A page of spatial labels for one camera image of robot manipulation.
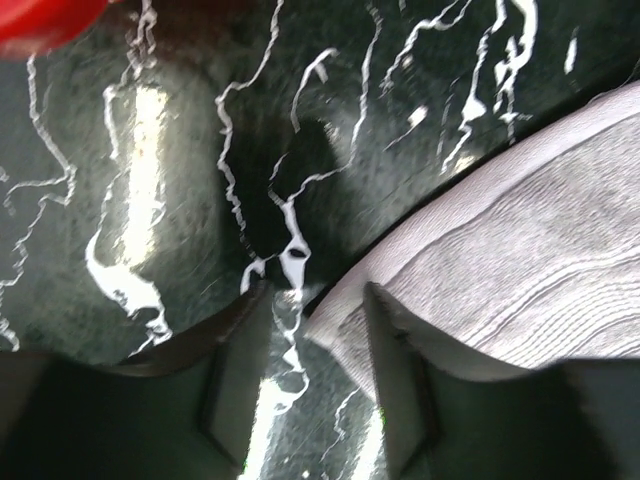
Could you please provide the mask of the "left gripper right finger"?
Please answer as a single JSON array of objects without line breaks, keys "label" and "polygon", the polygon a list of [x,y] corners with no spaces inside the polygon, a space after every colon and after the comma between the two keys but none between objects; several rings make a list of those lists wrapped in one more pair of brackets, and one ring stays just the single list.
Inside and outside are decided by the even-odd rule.
[{"label": "left gripper right finger", "polygon": [[364,289],[393,479],[635,479],[639,363],[569,359],[527,370]]}]

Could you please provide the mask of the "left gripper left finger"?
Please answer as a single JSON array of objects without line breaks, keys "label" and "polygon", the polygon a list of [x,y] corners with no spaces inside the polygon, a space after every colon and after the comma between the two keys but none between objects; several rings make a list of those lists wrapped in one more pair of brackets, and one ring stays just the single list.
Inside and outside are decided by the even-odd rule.
[{"label": "left gripper left finger", "polygon": [[234,479],[271,336],[259,282],[214,316],[116,365],[1,356],[5,479]]}]

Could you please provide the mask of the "grey towel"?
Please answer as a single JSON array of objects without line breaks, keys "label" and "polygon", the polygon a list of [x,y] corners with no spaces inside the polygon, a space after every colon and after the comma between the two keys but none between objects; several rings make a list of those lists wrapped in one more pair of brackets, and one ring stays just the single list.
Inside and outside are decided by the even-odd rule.
[{"label": "grey towel", "polygon": [[363,289],[533,369],[639,353],[639,87],[493,158],[410,216],[326,295],[306,337],[375,392]]}]

